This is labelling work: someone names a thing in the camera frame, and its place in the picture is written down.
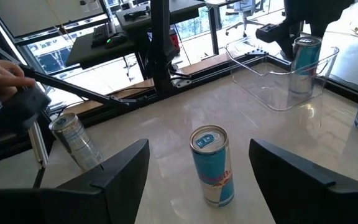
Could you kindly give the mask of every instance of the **office chair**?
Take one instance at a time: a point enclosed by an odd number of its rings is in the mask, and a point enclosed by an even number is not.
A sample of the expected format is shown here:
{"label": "office chair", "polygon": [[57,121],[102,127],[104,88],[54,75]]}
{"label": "office chair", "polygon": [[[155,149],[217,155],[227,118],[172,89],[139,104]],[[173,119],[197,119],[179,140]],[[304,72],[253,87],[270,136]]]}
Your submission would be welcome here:
{"label": "office chair", "polygon": [[231,15],[239,15],[242,14],[242,22],[238,22],[237,24],[234,24],[226,29],[226,35],[229,35],[229,30],[233,28],[237,28],[240,25],[244,25],[244,32],[242,34],[243,37],[247,37],[246,30],[247,30],[247,24],[253,24],[253,25],[261,25],[263,24],[248,20],[249,16],[252,16],[254,13],[259,11],[264,11],[264,0],[260,0],[258,3],[256,3],[256,0],[241,0],[239,2],[235,2],[233,4],[233,7],[227,6],[228,9],[233,9],[233,12],[226,12],[227,16]]}

